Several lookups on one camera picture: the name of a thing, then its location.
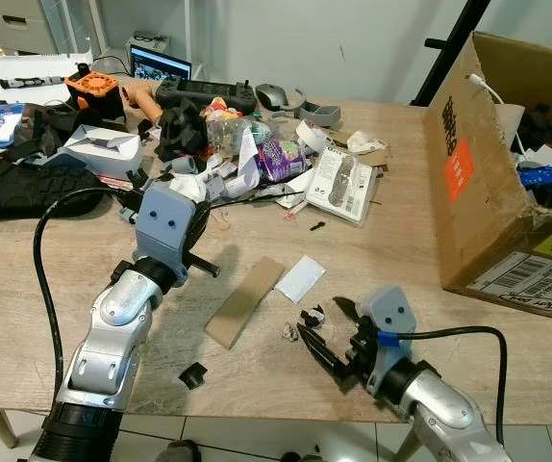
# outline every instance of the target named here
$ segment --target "open cardboard box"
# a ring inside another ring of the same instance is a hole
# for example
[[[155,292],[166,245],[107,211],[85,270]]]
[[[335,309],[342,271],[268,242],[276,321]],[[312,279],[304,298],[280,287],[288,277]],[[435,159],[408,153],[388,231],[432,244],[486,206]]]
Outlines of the open cardboard box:
[[[489,34],[468,38],[425,119],[442,286],[552,318],[552,210],[519,182],[489,93],[552,120],[552,49]]]

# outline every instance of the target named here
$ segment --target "gray mouse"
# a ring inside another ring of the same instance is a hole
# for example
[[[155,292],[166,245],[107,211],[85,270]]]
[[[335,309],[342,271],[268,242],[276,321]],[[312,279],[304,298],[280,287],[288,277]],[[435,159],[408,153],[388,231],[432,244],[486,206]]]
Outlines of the gray mouse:
[[[269,111],[280,111],[282,106],[287,106],[287,94],[277,85],[260,84],[255,87],[255,93],[259,102]]]

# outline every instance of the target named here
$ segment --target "laptop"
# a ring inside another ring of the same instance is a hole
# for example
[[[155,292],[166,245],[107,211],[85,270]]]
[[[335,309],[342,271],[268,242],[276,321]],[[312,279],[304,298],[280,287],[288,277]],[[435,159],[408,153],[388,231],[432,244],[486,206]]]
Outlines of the laptop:
[[[174,75],[190,80],[191,64],[131,45],[131,73],[136,79],[163,80]]]

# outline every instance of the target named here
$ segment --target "wooden table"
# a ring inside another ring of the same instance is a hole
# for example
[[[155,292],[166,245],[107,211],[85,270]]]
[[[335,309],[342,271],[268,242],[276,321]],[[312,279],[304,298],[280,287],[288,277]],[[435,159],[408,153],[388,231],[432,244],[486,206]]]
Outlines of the wooden table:
[[[155,313],[128,411],[141,414],[397,422],[361,388],[343,395],[303,342],[281,338],[286,321],[319,303],[321,329],[340,353],[355,332],[334,295],[359,299],[378,286],[405,290],[418,331],[465,324],[502,330],[509,343],[506,424],[552,424],[552,320],[440,288],[432,217],[425,110],[368,102],[337,102],[343,131],[357,129],[391,145],[389,172],[381,180],[364,227],[307,207],[284,221],[276,204],[238,205],[212,212],[194,251],[221,266],[212,279],[190,270],[187,284],[172,290]],[[138,112],[131,111],[135,130]],[[146,146],[151,155],[154,143]],[[90,304],[109,275],[135,248],[132,226],[103,201],[91,214],[55,219],[43,239],[43,261],[56,302],[65,364],[88,329]],[[326,226],[310,231],[323,220]],[[48,410],[54,383],[52,341],[33,267],[34,219],[0,221],[0,409]],[[227,295],[263,255],[290,269],[309,255],[327,272],[294,305],[273,291],[247,323],[232,350],[204,332]],[[443,378],[465,390],[493,423],[498,346],[491,336],[471,335],[414,344]],[[195,361],[208,372],[189,391],[177,378]]]

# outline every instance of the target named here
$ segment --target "remote controller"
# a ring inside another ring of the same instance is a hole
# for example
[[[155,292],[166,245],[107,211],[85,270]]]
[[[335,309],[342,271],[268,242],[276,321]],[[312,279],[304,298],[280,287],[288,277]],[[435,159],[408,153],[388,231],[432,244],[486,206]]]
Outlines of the remote controller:
[[[183,98],[203,106],[208,106],[217,96],[221,96],[227,106],[236,108],[245,116],[252,114],[257,106],[257,99],[248,81],[235,85],[185,80],[179,76],[165,79],[159,85],[155,99],[163,109],[180,104]]]

